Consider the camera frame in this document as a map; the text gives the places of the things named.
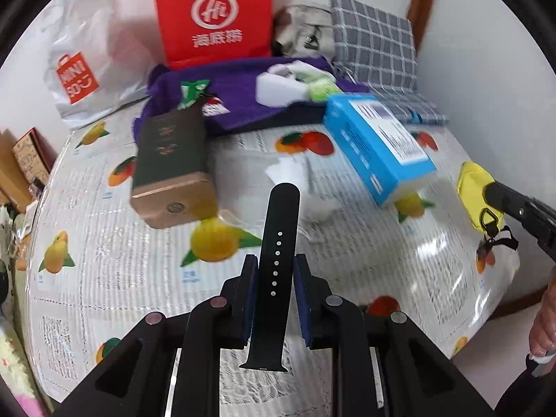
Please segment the purple cloth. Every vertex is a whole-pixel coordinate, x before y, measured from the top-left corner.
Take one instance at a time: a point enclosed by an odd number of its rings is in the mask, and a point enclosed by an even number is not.
[[[323,57],[318,58],[243,58],[220,63],[206,64],[170,71],[163,65],[155,67],[148,80],[147,94],[151,96],[141,113],[141,117],[133,121],[133,135],[137,142],[144,118],[167,113],[180,104],[181,82],[210,80],[209,91],[215,93],[222,104],[230,111],[206,118],[209,136],[228,133],[244,125],[262,121],[284,108],[269,108],[255,100],[255,79],[273,64],[304,61],[321,70],[332,72],[330,65]],[[368,92],[364,85],[354,84],[339,78],[338,87],[344,92]],[[324,107],[325,103],[306,102],[311,107]]]

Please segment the haidilao logo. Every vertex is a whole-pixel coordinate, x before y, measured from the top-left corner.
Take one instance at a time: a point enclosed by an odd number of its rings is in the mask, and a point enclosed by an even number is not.
[[[237,0],[195,0],[191,18],[203,28],[218,30],[231,24],[238,11]]]

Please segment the patterned fabric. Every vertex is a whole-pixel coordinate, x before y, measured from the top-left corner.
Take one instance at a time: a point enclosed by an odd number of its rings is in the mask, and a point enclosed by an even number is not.
[[[409,20],[356,0],[330,0],[336,65],[349,71],[402,122],[444,123],[416,92],[416,52]]]

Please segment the gray plaid box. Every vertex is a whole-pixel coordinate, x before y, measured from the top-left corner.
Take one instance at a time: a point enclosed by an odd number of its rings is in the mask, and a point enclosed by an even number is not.
[[[402,122],[443,123],[416,92],[416,52],[409,20],[356,0],[330,0],[336,66],[366,84]]]

